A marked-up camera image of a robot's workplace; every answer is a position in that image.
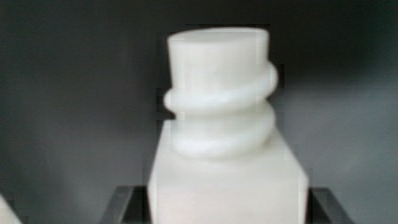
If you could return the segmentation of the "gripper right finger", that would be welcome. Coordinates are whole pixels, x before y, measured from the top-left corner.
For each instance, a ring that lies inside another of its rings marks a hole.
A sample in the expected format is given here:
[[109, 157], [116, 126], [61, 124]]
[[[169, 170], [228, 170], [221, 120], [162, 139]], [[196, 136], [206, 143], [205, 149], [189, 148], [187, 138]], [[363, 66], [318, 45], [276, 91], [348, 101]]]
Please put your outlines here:
[[327, 188], [309, 190], [308, 224], [356, 224]]

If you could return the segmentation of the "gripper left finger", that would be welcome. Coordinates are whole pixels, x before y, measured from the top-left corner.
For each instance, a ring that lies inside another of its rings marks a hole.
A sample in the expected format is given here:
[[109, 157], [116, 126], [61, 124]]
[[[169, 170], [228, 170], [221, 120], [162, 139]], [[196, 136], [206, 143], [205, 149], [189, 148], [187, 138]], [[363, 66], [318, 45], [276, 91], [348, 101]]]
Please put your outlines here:
[[100, 224], [149, 224], [144, 186], [119, 186], [116, 188]]

